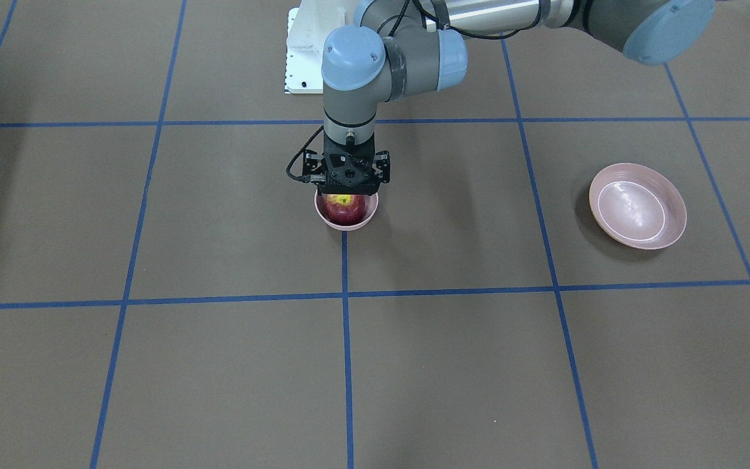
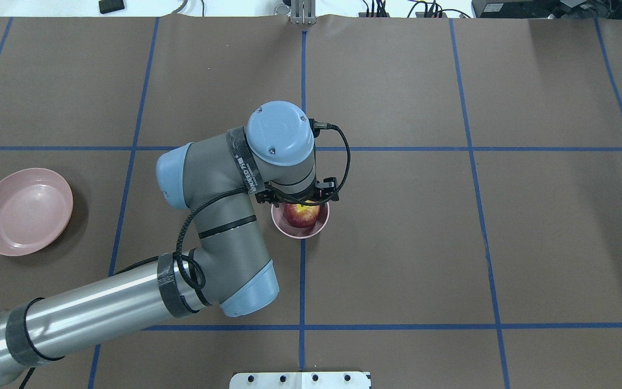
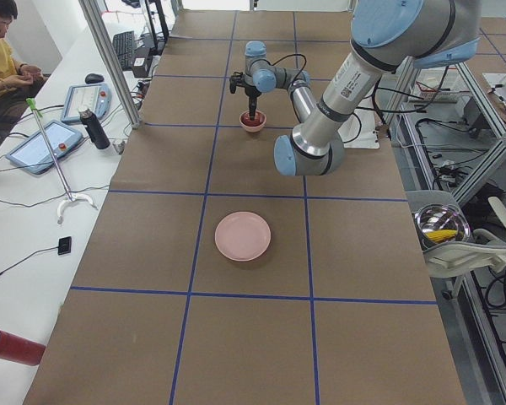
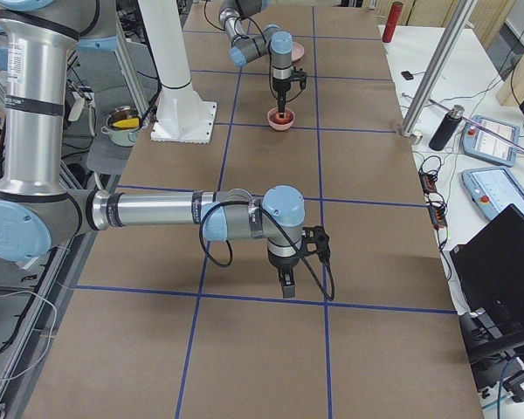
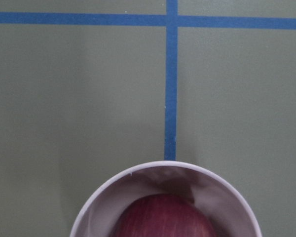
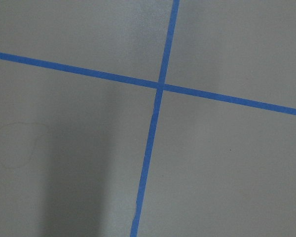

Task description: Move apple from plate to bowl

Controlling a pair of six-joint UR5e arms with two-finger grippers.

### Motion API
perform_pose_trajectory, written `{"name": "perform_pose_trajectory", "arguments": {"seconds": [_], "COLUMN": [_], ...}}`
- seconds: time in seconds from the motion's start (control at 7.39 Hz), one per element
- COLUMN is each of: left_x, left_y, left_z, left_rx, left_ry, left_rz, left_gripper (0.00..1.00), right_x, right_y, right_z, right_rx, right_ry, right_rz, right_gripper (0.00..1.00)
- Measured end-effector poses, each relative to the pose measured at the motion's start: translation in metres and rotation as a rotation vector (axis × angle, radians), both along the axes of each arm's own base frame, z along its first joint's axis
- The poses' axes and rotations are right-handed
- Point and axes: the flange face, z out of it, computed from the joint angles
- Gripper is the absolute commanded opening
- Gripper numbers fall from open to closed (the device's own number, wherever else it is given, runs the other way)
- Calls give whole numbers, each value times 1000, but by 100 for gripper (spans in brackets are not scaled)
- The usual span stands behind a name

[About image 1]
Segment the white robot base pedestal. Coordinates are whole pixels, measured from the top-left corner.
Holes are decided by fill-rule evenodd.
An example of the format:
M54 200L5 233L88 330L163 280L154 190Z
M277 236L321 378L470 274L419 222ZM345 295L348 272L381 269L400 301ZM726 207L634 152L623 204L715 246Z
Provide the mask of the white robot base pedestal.
M319 1L303 1L288 12L284 86L292 94L322 94L322 56L328 36Z

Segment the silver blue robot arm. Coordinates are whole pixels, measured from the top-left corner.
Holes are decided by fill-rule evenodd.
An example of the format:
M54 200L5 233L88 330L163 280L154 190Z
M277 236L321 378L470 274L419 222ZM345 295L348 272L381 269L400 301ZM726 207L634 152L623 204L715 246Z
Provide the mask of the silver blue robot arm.
M322 152L303 146L300 175L321 195L375 195L390 179L377 151L378 104L452 88L469 66L466 39L503 41L536 27L580 30L648 66L704 32L714 1L360 1L320 54Z

